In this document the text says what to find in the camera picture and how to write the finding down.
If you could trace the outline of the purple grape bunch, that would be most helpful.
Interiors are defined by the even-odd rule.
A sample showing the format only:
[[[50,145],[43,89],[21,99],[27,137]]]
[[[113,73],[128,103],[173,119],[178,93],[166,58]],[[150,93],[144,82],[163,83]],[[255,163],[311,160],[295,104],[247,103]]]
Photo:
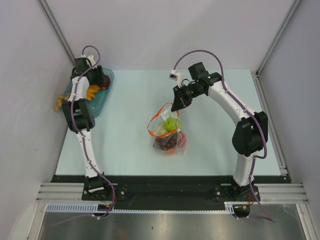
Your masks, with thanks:
[[[178,135],[173,133],[166,137],[156,137],[153,142],[153,147],[157,150],[168,151],[177,146]]]

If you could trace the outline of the clear zip top bag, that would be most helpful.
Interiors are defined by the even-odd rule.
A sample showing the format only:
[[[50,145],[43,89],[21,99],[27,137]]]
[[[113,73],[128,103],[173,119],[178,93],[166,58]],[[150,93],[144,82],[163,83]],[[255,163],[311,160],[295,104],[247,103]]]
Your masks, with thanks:
[[[183,155],[187,136],[183,131],[180,112],[172,112],[172,107],[172,102],[165,103],[149,121],[147,131],[156,151],[166,155]]]

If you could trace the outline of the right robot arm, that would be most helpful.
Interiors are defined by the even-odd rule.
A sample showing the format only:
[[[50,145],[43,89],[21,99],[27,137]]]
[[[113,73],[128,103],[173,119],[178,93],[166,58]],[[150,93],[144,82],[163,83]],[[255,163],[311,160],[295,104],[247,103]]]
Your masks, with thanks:
[[[245,105],[224,80],[223,73],[209,73],[202,62],[188,68],[192,82],[183,84],[183,74],[172,69],[169,77],[177,81],[173,88],[174,99],[172,112],[188,107],[192,100],[206,95],[218,103],[235,124],[232,145],[237,152],[237,162],[233,174],[231,196],[242,201],[249,194],[252,184],[253,159],[266,148],[268,141],[268,116],[264,111],[256,112]]]

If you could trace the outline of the right corner aluminium post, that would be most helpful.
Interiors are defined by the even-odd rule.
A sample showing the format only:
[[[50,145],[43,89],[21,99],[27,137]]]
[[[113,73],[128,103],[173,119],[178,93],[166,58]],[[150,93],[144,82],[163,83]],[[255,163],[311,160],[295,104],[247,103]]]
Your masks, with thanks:
[[[264,55],[261,63],[259,64],[257,70],[255,71],[255,74],[257,77],[260,77],[262,72],[264,71],[266,65],[270,61],[272,55],[274,54],[277,46],[279,45],[281,39],[283,38],[286,30],[290,26],[293,18],[295,17],[298,9],[300,8],[301,4],[303,3],[303,0],[294,0],[286,13],[284,20],[282,21],[278,31],[276,32],[269,48],[267,49],[266,54]]]

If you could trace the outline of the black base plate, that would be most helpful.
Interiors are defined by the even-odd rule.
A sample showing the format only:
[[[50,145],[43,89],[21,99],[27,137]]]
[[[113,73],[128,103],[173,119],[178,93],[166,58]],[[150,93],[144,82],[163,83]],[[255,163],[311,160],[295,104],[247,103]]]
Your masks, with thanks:
[[[114,202],[116,210],[130,211],[211,211],[225,202],[255,202],[263,184],[290,184],[288,175],[256,176],[252,186],[239,187],[225,176],[109,176],[89,180],[83,175],[54,175],[52,183],[82,184],[83,201]]]

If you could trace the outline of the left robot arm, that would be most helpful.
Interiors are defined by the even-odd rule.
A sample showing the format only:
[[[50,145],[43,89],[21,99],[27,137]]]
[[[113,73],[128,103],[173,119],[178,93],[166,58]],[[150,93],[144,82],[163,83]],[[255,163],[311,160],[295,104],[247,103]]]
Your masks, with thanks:
[[[68,128],[76,134],[85,162],[85,179],[81,199],[83,201],[104,201],[112,192],[108,182],[102,177],[93,149],[92,129],[95,117],[86,99],[87,90],[93,84],[106,82],[103,69],[94,60],[94,56],[85,56],[74,60],[72,69],[71,92],[67,100],[62,101],[62,111]]]

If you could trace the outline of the orange fruit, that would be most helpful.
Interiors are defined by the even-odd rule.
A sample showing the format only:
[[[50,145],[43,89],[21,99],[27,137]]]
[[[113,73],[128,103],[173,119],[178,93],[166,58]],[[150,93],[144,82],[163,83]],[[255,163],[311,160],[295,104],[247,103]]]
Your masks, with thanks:
[[[165,153],[168,154],[168,155],[173,155],[175,153],[175,150],[174,149],[168,149]]]

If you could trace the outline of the teal plastic basket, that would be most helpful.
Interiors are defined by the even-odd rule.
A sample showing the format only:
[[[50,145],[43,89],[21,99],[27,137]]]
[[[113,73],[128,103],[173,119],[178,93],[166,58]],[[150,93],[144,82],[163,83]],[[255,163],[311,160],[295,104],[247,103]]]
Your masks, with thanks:
[[[86,100],[94,118],[97,118],[102,112],[105,106],[105,103],[107,101],[107,98],[109,96],[109,93],[112,89],[112,84],[115,78],[115,74],[112,70],[108,68],[102,68],[102,70],[104,73],[104,77],[107,80],[107,85],[106,85],[107,88],[102,88],[102,85],[100,85],[100,89],[98,90],[98,92],[93,93],[95,97],[92,98],[92,100]],[[73,96],[72,92],[74,87],[73,87],[72,78],[73,77],[71,76],[70,77],[71,80],[63,93],[64,97],[67,97],[68,94],[70,94],[71,97]]]

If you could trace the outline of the green cabbage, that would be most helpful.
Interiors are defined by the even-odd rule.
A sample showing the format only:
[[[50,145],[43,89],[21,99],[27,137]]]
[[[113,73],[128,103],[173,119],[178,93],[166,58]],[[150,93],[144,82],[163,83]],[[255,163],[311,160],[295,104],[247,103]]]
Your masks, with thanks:
[[[164,124],[159,124],[155,127],[154,133],[156,136],[162,136],[168,133]]]

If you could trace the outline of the corner aluminium post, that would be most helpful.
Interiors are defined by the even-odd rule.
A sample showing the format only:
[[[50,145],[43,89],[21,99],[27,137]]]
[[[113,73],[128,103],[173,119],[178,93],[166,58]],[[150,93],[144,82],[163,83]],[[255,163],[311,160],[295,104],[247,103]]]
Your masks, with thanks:
[[[257,70],[255,71],[255,74],[257,77],[260,77],[262,72],[264,71],[266,65],[270,61],[272,55],[274,54],[277,46],[279,45],[281,39],[283,38],[286,30],[290,26],[293,18],[295,17],[298,9],[300,8],[301,4],[303,3],[303,0],[294,0],[286,13],[284,20],[282,21],[278,31],[276,32],[269,48],[267,49],[266,54],[264,55],[261,63],[259,64]]]
[[[53,33],[55,34],[58,42],[60,43],[60,46],[62,47],[63,51],[65,52],[68,60],[70,61],[70,63],[73,66],[75,66],[75,55],[74,55],[67,39],[65,38],[65,35],[63,34],[61,27],[60,27],[58,21],[56,20],[56,17],[54,16],[54,13],[51,10],[48,2],[46,0],[36,0],[36,2],[38,3],[45,18],[47,19]]]

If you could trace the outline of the green apple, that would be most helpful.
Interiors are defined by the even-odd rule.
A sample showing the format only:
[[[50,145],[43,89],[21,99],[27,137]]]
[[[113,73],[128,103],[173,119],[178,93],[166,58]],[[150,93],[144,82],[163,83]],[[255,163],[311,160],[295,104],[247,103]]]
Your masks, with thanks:
[[[164,123],[164,128],[167,132],[175,131],[182,128],[182,122],[173,117],[168,117]]]

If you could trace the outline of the dark red plum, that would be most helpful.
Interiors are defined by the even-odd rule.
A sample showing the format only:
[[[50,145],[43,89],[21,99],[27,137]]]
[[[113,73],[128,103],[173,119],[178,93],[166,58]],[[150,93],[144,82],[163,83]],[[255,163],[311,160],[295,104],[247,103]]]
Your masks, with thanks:
[[[111,79],[108,75],[104,75],[104,81],[99,85],[102,90],[107,90],[111,85]]]

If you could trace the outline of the aluminium rail frame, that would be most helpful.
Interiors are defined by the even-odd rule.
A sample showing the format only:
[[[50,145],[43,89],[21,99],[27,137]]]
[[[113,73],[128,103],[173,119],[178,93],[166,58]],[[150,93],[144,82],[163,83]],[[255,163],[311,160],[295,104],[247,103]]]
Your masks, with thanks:
[[[259,183],[256,185],[263,204],[308,204],[305,188],[301,183]],[[36,196],[43,203],[80,203],[82,183],[42,183]]]

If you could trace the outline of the red apple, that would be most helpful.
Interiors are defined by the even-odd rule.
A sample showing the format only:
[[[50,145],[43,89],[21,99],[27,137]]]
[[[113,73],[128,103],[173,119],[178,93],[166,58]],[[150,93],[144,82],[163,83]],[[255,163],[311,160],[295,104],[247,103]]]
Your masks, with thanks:
[[[183,132],[181,132],[180,139],[178,141],[178,147],[183,148],[186,144],[186,141],[187,141],[186,135]]]

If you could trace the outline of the left corner aluminium post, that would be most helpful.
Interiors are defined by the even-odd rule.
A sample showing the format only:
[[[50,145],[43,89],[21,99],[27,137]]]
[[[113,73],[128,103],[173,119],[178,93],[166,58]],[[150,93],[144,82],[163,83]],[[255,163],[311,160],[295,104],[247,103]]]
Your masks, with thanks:
[[[62,47],[63,51],[65,52],[68,60],[70,61],[70,63],[73,66],[75,66],[75,55],[74,55],[67,39],[65,38],[65,35],[63,34],[61,27],[60,27],[58,21],[56,20],[56,17],[54,16],[54,13],[51,10],[48,2],[46,0],[36,0],[36,2],[38,3],[45,18],[47,19],[53,33],[55,34],[58,42],[60,43],[60,46]]]

